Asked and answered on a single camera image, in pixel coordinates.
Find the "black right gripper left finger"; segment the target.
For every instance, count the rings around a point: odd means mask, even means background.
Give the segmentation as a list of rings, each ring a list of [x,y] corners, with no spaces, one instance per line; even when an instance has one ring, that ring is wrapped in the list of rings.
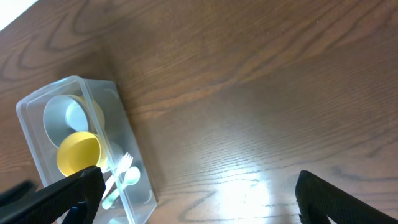
[[[103,173],[89,166],[41,190],[25,180],[1,193],[1,223],[93,223],[105,190]]]

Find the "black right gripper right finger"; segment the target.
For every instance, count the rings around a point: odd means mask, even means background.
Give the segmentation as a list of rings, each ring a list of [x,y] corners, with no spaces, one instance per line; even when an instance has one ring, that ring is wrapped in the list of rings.
[[[395,218],[303,170],[295,186],[302,224],[397,224]]]

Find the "yellow plastic cup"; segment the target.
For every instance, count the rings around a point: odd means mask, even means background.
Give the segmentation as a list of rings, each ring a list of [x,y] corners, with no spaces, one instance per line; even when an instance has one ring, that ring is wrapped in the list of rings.
[[[102,172],[108,168],[105,148],[99,136],[79,131],[66,137],[57,152],[60,172],[68,177],[89,166],[97,166]]]

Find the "light green plastic spoon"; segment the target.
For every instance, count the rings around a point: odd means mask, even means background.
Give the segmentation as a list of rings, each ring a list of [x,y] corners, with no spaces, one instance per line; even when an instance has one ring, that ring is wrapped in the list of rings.
[[[136,166],[130,167],[125,173],[124,180],[121,184],[121,190],[124,190],[127,186],[137,184],[140,178],[141,178],[140,170]],[[120,196],[119,190],[118,189],[113,190],[102,201],[102,207],[105,210],[109,209],[119,196]]]

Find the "white plastic fork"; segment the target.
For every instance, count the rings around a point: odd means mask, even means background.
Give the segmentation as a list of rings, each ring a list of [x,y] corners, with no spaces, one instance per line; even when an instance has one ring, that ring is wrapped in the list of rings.
[[[125,155],[122,157],[122,159],[118,163],[118,166],[116,169],[116,176],[115,177],[113,175],[110,176],[108,178],[108,180],[105,182],[105,191],[104,191],[102,199],[104,199],[107,196],[107,194],[111,190],[113,184],[115,183],[116,178],[119,175],[121,175],[123,172],[126,172],[130,168],[132,161],[133,161],[133,157],[130,155],[130,153],[128,153],[128,152],[125,153]]]

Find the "yellow plastic bowl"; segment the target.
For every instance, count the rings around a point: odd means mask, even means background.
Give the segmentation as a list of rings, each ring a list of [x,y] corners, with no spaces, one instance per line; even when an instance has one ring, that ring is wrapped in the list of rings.
[[[84,97],[76,96],[76,95],[70,95],[70,97],[72,97],[78,103],[78,105],[82,107],[83,114],[85,115],[86,119],[88,120],[87,130],[93,131],[95,129],[94,122],[89,113],[89,110],[88,110],[89,106],[88,106],[87,102],[85,101]],[[100,105],[97,104],[97,102],[95,100],[92,100],[91,102],[94,106],[96,117],[98,119],[100,126],[102,128],[105,128],[105,117],[104,117],[103,110],[101,109]]]

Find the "light blue plastic bowl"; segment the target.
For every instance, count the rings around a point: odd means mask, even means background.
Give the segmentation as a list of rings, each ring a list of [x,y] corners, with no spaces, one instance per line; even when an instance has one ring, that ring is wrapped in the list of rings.
[[[51,98],[44,109],[44,128],[55,147],[69,135],[78,131],[89,131],[88,112],[80,97],[58,95]]]

